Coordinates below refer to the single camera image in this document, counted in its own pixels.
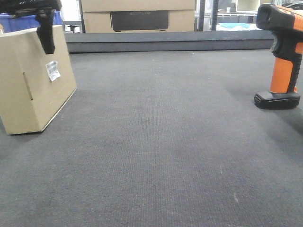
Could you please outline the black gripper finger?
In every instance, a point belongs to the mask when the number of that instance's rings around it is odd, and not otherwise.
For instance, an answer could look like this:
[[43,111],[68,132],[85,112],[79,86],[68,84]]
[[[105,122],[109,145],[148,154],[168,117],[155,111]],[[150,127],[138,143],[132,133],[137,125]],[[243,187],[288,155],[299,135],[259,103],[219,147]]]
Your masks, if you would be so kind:
[[44,8],[38,11],[36,21],[39,23],[37,35],[45,54],[54,54],[55,45],[53,41],[53,15],[54,10]]

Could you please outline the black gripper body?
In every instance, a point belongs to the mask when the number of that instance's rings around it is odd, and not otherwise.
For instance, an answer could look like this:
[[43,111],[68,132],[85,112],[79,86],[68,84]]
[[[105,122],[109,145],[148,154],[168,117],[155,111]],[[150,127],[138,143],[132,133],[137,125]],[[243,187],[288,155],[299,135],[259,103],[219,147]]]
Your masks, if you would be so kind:
[[60,11],[60,0],[1,0],[0,13],[18,18],[31,15],[49,16],[54,11]]

